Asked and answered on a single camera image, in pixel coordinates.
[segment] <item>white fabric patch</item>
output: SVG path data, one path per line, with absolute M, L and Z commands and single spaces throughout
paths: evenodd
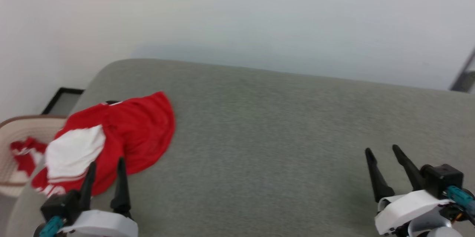
M 102 125 L 74 129 L 51 141 L 45 152 L 48 179 L 77 178 L 85 173 L 104 148 Z

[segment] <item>teal connector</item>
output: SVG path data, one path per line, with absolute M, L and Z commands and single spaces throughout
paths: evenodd
M 471 202 L 474 201 L 474 199 L 470 195 L 455 186 L 449 186 L 447 188 L 446 193 L 446 196 L 449 199 L 452 199 L 454 202 L 463 206 L 464 208 L 466 208 Z
M 57 215 L 51 217 L 51 219 L 46 223 L 45 227 L 39 233 L 39 237 L 54 237 L 56 233 L 63 227 L 63 219 Z

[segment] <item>beige woven basket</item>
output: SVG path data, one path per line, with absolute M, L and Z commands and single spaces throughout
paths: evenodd
M 10 152 L 10 143 L 34 137 L 49 144 L 64 125 L 66 117 L 54 115 L 29 115 L 10 118 L 0 124 L 0 194 L 18 197 L 28 182 L 25 171 Z

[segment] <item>gray fabric surface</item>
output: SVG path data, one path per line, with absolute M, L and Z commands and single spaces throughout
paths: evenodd
M 366 147 L 396 193 L 411 187 L 392 144 L 417 166 L 455 166 L 475 190 L 474 95 L 137 59 L 104 68 L 76 110 L 158 90 L 177 127 L 164 156 L 129 177 L 140 236 L 377 236 Z M 113 190 L 93 207 L 108 210 Z M 24 190 L 7 236 L 30 236 L 43 201 Z

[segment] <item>white wall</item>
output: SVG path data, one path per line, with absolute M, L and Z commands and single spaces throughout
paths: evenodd
M 62 85 L 148 57 L 447 89 L 475 0 L 27 0 Z
M 0 122 L 40 113 L 58 89 L 37 22 L 24 0 L 0 0 Z

